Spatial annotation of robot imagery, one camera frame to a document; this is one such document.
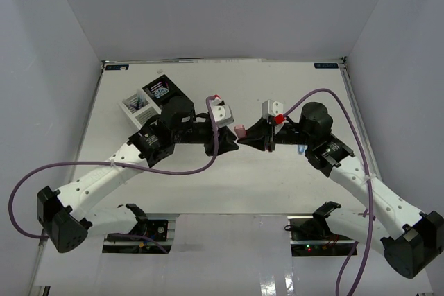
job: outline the white wall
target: white wall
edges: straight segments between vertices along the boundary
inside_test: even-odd
[[[339,58],[377,1],[68,0],[101,60]]]
[[[100,63],[66,0],[0,0],[0,295],[25,295],[37,241],[9,222],[8,196],[21,176],[73,159]],[[17,194],[19,223],[38,233],[36,193],[68,170],[44,172]]]
[[[444,214],[444,0],[379,0],[350,76],[384,181]],[[427,269],[444,295],[444,254]]]

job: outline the purple cable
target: purple cable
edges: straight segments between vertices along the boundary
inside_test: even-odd
[[[154,241],[153,239],[146,237],[146,236],[140,236],[140,235],[128,235],[128,234],[109,234],[109,236],[117,236],[117,237],[126,237],[126,238],[140,238],[144,239],[145,241],[154,243],[163,253],[168,254],[168,251],[165,250],[163,246],[161,246],[158,242]]]
[[[347,110],[345,109],[344,104],[341,102],[339,97],[332,90],[330,90],[328,88],[319,88],[319,89],[315,89],[315,90],[309,92],[304,97],[302,97],[293,107],[291,107],[287,112],[285,112],[283,116],[287,117],[292,111],[294,111],[299,105],[301,105],[302,102],[304,102],[307,98],[309,98],[311,95],[314,95],[319,92],[326,92],[326,93],[329,93],[330,95],[332,95],[334,97],[334,99],[337,101],[337,103],[339,104],[339,106],[341,107],[342,112],[344,113],[345,117],[347,118],[348,125],[350,126],[350,129],[353,132],[353,136],[355,137],[359,152],[361,153],[362,161],[364,163],[364,171],[365,171],[366,175],[369,175],[370,171],[368,168],[367,158],[364,153],[364,148],[362,147],[361,140],[359,140],[359,136],[357,134],[355,126],[353,125],[352,119],[350,118]],[[348,292],[347,296],[353,295],[353,293],[355,292],[355,290],[359,284],[359,281],[361,281],[362,274],[364,273],[364,269],[367,264],[368,254],[370,253],[370,245],[372,242],[372,234],[373,234],[373,218],[374,218],[373,190],[372,190],[371,180],[367,180],[367,187],[368,187],[368,231],[367,231],[366,248],[364,250],[364,254],[362,256],[362,262],[361,262],[361,265],[359,266],[355,281],[353,282],[353,285],[350,288],[350,291]],[[336,296],[339,296],[339,286],[341,284],[342,274],[345,270],[345,267],[348,264],[348,261],[350,260],[353,253],[355,252],[357,244],[358,244],[358,242],[355,242],[350,253],[347,255],[347,258],[345,259],[344,263],[342,264],[341,269],[339,270],[338,278],[336,280]]]
[[[123,162],[114,162],[113,165],[115,165],[115,166],[124,166],[126,168],[133,168],[133,169],[137,169],[137,170],[141,170],[141,171],[147,171],[149,173],[159,173],[161,175],[172,175],[172,176],[194,175],[194,174],[201,173],[202,171],[207,170],[214,163],[214,161],[216,160],[217,153],[219,151],[218,129],[217,129],[216,121],[214,120],[213,113],[211,111],[211,105],[210,105],[210,101],[211,100],[214,100],[213,96],[207,97],[205,99],[205,104],[207,105],[208,114],[210,115],[211,125],[212,125],[212,129],[213,129],[214,152],[213,152],[213,156],[212,156],[211,160],[206,165],[204,165],[203,167],[201,167],[199,169],[196,169],[196,170],[191,170],[191,171],[165,171],[165,170],[151,169],[151,168],[147,168],[145,166],[136,166],[134,164],[123,163]],[[111,163],[112,162],[107,162],[107,161],[58,162],[58,163],[47,164],[47,165],[44,165],[44,166],[41,166],[39,168],[36,168],[36,169],[32,170],[30,173],[28,173],[22,179],[20,179],[20,181],[12,189],[12,192],[11,192],[11,194],[9,196],[8,213],[9,213],[9,219],[10,219],[10,221],[12,223],[12,226],[14,226],[14,228],[20,234],[22,234],[22,235],[24,235],[26,237],[29,237],[29,238],[36,238],[36,239],[47,239],[48,238],[48,236],[35,235],[35,234],[30,234],[30,233],[26,232],[25,230],[23,230],[19,226],[19,224],[17,223],[17,221],[15,220],[15,217],[14,217],[14,210],[12,208],[12,205],[14,203],[15,194],[17,193],[19,188],[22,186],[22,184],[29,177],[35,175],[36,173],[39,173],[40,171],[43,171],[43,170],[46,170],[46,169],[50,169],[50,168],[55,168],[55,167],[58,167],[58,166],[111,166]]]

